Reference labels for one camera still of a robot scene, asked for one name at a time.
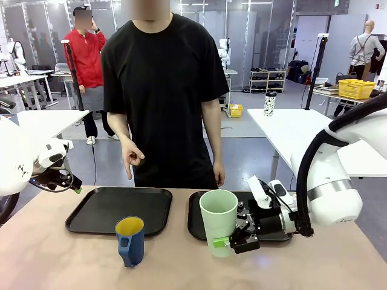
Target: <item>black t-shirt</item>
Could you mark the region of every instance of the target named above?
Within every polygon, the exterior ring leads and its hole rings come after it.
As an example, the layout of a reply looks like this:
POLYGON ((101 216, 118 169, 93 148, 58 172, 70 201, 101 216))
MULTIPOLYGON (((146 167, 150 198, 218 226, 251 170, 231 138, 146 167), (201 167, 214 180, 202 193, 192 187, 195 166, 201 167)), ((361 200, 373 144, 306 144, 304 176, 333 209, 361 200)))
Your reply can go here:
POLYGON ((102 50, 104 110, 126 114, 145 159, 135 180, 171 184, 212 171, 201 102, 229 91, 215 42, 200 24, 174 14, 159 33, 127 22, 102 50))

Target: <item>white shirt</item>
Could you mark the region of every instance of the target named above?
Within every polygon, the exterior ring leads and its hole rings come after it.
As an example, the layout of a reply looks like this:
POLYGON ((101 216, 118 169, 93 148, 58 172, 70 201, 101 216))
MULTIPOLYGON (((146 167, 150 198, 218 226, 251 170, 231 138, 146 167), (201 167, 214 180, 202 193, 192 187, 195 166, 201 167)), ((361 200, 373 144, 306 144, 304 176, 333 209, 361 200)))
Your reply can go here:
POLYGON ((366 63, 371 62, 375 48, 379 51, 380 57, 385 55, 386 51, 377 36, 370 35, 369 33, 363 33, 355 37, 351 42, 351 65, 365 65, 366 63))

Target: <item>tray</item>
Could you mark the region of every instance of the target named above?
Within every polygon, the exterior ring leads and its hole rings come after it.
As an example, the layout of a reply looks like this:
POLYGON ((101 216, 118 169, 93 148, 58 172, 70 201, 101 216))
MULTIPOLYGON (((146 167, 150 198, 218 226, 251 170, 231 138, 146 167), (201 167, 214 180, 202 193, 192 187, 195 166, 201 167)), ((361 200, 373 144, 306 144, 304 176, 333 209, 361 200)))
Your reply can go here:
MULTIPOLYGON (((204 230, 203 220, 201 218, 199 199, 206 192, 195 192, 189 197, 188 205, 188 231, 193 237, 198 240, 206 240, 206 232, 204 230)), ((253 199, 253 194, 251 192, 233 192, 238 201, 243 201, 247 203, 248 200, 253 199)), ((275 234, 265 234, 259 236, 261 241, 278 241, 283 242, 291 239, 293 235, 285 233, 275 233, 275 234)))
POLYGON ((99 187, 85 196, 65 226, 73 233, 115 235, 119 220, 138 216, 145 236, 155 236, 166 226, 171 202, 172 193, 165 189, 99 187))

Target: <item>yellow bin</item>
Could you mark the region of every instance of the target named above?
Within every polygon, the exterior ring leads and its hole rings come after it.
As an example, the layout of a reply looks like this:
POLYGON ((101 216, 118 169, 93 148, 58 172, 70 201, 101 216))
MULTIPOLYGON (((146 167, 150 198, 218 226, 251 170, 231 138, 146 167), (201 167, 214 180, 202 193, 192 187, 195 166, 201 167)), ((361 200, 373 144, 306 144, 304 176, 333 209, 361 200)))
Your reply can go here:
POLYGON ((369 98, 376 83, 363 80, 339 80, 339 96, 361 100, 369 98))
POLYGON ((242 105, 230 105, 230 114, 233 118, 242 117, 243 107, 242 105))

